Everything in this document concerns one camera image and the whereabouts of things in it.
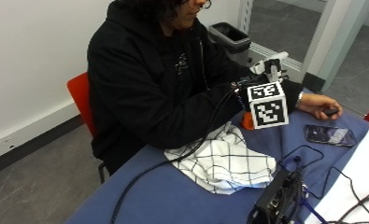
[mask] smartphone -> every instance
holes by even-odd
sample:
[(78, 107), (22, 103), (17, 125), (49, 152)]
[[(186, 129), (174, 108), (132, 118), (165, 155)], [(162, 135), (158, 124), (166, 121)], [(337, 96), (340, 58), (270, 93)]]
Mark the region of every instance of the smartphone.
[(340, 147), (352, 147), (357, 141), (350, 130), (338, 127), (305, 125), (305, 139)]

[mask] plaid cloth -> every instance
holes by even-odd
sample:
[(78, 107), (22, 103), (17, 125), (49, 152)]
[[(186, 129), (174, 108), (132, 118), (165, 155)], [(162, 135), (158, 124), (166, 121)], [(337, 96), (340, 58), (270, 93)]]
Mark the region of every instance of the plaid cloth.
[[(185, 155), (197, 143), (168, 149), (169, 160)], [(173, 166), (205, 190), (232, 194), (244, 187), (265, 188), (272, 181), (274, 159), (246, 148), (242, 134), (228, 122), (212, 133), (197, 151)]]

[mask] black trash bin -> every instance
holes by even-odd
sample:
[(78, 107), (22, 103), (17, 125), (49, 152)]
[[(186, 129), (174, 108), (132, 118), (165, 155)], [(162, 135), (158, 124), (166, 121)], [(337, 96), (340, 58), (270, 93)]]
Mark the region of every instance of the black trash bin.
[(209, 37), (213, 42), (225, 48), (230, 59), (246, 65), (250, 43), (248, 35), (226, 22), (220, 22), (209, 26)]

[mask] wall outlet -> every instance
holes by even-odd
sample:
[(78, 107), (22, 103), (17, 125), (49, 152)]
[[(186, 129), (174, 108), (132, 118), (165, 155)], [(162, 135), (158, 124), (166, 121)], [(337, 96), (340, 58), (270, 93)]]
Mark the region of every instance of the wall outlet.
[(0, 141), (0, 146), (8, 147), (8, 148), (14, 148), (12, 137), (6, 137)]

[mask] black cable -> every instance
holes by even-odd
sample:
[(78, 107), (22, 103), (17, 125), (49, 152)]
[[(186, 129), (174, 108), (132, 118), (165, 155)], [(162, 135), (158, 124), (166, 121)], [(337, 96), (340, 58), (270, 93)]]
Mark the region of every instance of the black cable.
[(317, 196), (313, 192), (308, 192), (316, 199), (321, 199), (322, 196), (324, 196), (324, 192), (325, 192), (325, 187), (326, 187), (326, 181), (328, 181), (328, 178), (330, 176), (330, 171), (332, 169), (334, 169), (348, 180), (349, 180), (349, 188), (350, 188), (350, 191), (357, 199), (357, 204), (354, 204), (349, 209), (348, 211), (344, 213), (344, 215), (341, 216), (340, 220), (337, 221), (328, 221), (326, 223), (336, 223), (336, 224), (361, 224), (361, 223), (369, 223), (369, 221), (362, 221), (362, 222), (353, 222), (353, 223), (348, 223), (348, 222), (342, 222), (342, 220), (345, 219), (345, 217), (350, 214), (350, 212), (358, 207), (361, 206), (362, 209), (366, 211), (366, 213), (369, 214), (369, 209), (365, 207), (365, 203), (369, 201), (369, 194), (366, 195), (366, 197), (364, 197), (362, 199), (360, 199), (357, 193), (356, 193), (356, 190), (354, 190), (354, 186), (353, 186), (353, 180), (350, 177), (348, 177), (338, 168), (336, 168), (334, 166), (330, 166), (329, 168), (329, 171), (328, 171), (328, 174), (326, 174), (326, 177), (325, 177), (325, 180), (324, 180), (324, 183), (322, 183), (322, 193), (321, 193), (321, 196)]
[[(244, 85), (242, 87), (249, 87), (249, 86), (253, 86), (253, 85), (257, 85), (258, 83), (253, 82), (256, 81), (262, 75), (258, 75), (256, 76), (254, 78), (252, 78), (246, 85)], [(225, 105), (225, 103), (228, 102), (228, 100), (230, 99), (230, 96), (233, 94), (233, 92), (236, 91), (236, 89), (232, 89), (221, 98), (221, 100), (218, 101), (217, 103), (217, 106), (216, 106), (216, 109), (213, 110), (212, 112), (212, 116), (210, 116), (210, 119), (209, 119), (209, 123), (208, 123), (208, 131), (205, 132), (202, 138), (200, 141), (193, 141), (194, 143), (197, 142), (197, 145), (192, 148), (192, 150), (182, 156), (180, 156), (178, 158), (170, 160), (170, 161), (164, 161), (158, 164), (156, 164), (154, 166), (152, 166), (150, 168), (148, 168), (146, 170), (144, 170), (140, 174), (137, 174), (137, 176), (130, 180), (129, 184), (126, 185), (121, 195), (120, 195), (120, 198), (118, 198), (118, 201), (116, 203), (116, 206), (114, 206), (114, 209), (113, 209), (113, 212), (112, 212), (112, 217), (110, 217), (110, 220), (109, 220), (109, 224), (114, 224), (116, 222), (116, 218), (118, 216), (118, 212), (120, 212), (120, 207), (122, 205), (122, 200), (125, 198), (125, 195), (128, 193), (128, 191), (130, 190), (130, 188), (134, 186), (134, 184), (137, 183), (137, 181), (142, 178), (144, 175), (146, 175), (152, 170), (154, 170), (157, 167), (160, 167), (161, 165), (164, 164), (168, 164), (168, 163), (172, 163), (172, 162), (180, 162), (182, 161), (186, 157), (189, 157), (196, 151), (197, 149), (201, 147), (202, 143), (205, 142), (206, 138), (208, 138), (208, 135), (209, 135), (209, 132), (212, 131), (212, 127), (213, 127), (213, 124), (216, 122), (216, 119), (217, 119), (217, 115), (221, 111), (221, 107)]]
[(306, 163), (305, 165), (297, 167), (296, 170), (294, 170), (293, 172), (301, 172), (302, 169), (305, 169), (305, 168), (306, 168), (310, 164), (313, 164), (314, 162), (320, 161), (320, 160), (322, 159), (322, 157), (324, 157), (324, 154), (322, 154), (322, 152), (321, 152), (318, 149), (316, 149), (316, 148), (313, 148), (313, 147), (310, 147), (310, 146), (308, 146), (308, 145), (301, 145), (301, 146), (296, 147), (289, 153), (286, 153), (285, 156), (278, 160), (278, 164), (280, 164), (281, 166), (284, 166), (284, 165), (282, 165), (282, 161), (286, 159), (286, 157), (288, 157), (289, 155), (292, 155), (292, 153), (294, 153), (301, 147), (308, 147), (310, 150), (313, 150), (313, 151), (316, 151), (317, 153), (320, 153), (321, 157), (320, 157), (318, 159), (310, 161), (310, 162)]
[(354, 204), (354, 206), (350, 207), (350, 209), (348, 209), (348, 211), (344, 213), (344, 215), (341, 216), (341, 218), (338, 219), (337, 223), (344, 223), (344, 219), (345, 217), (352, 213), (352, 211), (358, 207), (358, 206), (362, 206), (364, 209), (366, 210), (366, 212), (369, 213), (369, 210), (365, 208), (364, 204), (369, 202), (369, 194), (366, 195), (366, 197), (364, 197), (358, 202), (357, 204)]

